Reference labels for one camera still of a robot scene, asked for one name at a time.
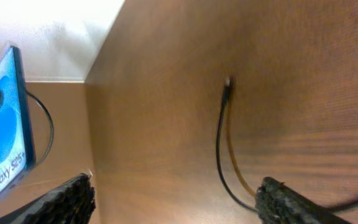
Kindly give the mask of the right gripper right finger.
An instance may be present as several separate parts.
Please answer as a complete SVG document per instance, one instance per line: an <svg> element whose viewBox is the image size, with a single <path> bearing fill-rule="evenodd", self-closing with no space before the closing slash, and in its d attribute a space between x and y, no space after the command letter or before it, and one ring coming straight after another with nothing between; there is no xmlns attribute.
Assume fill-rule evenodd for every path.
<svg viewBox="0 0 358 224"><path fill-rule="evenodd" d="M350 224L272 177L263 178L255 206L263 223Z"/></svg>

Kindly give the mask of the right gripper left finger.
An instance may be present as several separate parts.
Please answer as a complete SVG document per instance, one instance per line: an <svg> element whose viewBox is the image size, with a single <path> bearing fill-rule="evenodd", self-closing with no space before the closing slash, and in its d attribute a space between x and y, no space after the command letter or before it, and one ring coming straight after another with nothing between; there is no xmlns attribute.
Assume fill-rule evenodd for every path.
<svg viewBox="0 0 358 224"><path fill-rule="evenodd" d="M88 224L96 209L91 176L80 173L0 218L0 224Z"/></svg>

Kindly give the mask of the blue screen smartphone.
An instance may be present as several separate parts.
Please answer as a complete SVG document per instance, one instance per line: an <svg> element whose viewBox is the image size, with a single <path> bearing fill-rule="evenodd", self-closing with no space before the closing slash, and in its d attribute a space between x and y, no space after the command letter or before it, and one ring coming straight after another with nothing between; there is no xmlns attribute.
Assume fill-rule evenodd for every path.
<svg viewBox="0 0 358 224"><path fill-rule="evenodd" d="M36 156L19 48L0 61L0 200L34 167Z"/></svg>

